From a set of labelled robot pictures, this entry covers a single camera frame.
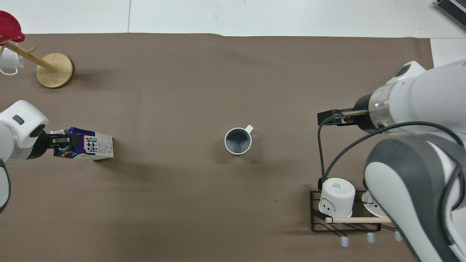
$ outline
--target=brown table surface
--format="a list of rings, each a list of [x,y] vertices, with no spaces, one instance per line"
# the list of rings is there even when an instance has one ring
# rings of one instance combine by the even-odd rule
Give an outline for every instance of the brown table surface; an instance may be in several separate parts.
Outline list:
[[[213,34],[35,34],[20,43],[66,54],[74,75],[42,87],[35,65],[0,75],[0,110],[24,99],[50,120],[114,138],[113,159],[39,159],[8,166],[0,261],[414,261],[391,231],[309,229],[320,176],[316,113],[350,108],[416,60],[414,38],[222,37]],[[225,149],[251,124],[252,146]],[[325,163],[365,133],[324,127]],[[363,189],[376,136],[330,177]]]

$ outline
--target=wooden pole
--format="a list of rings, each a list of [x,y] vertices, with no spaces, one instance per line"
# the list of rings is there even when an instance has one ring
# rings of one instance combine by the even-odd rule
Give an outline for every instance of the wooden pole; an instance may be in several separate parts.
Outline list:
[[[11,51],[21,55],[22,57],[24,57],[24,58],[26,58],[28,60],[31,60],[33,63],[47,69],[50,72],[57,71],[57,68],[55,66],[45,62],[44,60],[40,59],[37,56],[29,53],[26,49],[13,44],[11,41],[7,41],[5,43],[5,47],[10,49]]]
[[[388,217],[326,217],[325,223],[392,223]]]

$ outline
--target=smiley face drawing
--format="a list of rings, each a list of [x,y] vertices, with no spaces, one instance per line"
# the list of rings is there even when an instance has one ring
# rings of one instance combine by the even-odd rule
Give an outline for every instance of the smiley face drawing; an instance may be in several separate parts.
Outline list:
[[[322,198],[319,202],[319,211],[331,215],[332,213],[336,212],[335,206],[326,198]]]

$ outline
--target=upside-down white mug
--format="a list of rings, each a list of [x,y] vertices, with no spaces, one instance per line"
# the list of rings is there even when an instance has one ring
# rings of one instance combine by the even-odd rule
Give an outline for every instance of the upside-down white mug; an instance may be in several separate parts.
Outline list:
[[[253,126],[246,128],[236,127],[228,131],[225,135],[225,147],[233,155],[246,153],[251,147],[251,131]]]
[[[356,189],[341,178],[330,178],[322,184],[319,211],[331,217],[350,217]]]
[[[18,68],[23,68],[23,57],[17,53],[5,48],[0,55],[0,72],[7,76],[13,76],[18,73]],[[14,73],[5,73],[3,69],[15,69]]]

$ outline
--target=drying rack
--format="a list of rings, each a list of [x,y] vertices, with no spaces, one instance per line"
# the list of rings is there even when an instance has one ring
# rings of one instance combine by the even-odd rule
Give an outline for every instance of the drying rack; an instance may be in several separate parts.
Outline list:
[[[316,233],[334,233],[340,238],[340,243],[344,247],[349,245],[347,232],[365,233],[367,241],[373,243],[375,242],[375,232],[387,229],[393,231],[397,241],[401,241],[401,234],[396,228],[383,224],[392,223],[390,218],[375,217],[367,211],[361,197],[364,192],[356,191],[353,203],[353,217],[334,218],[319,211],[320,192],[310,191],[311,230]]]

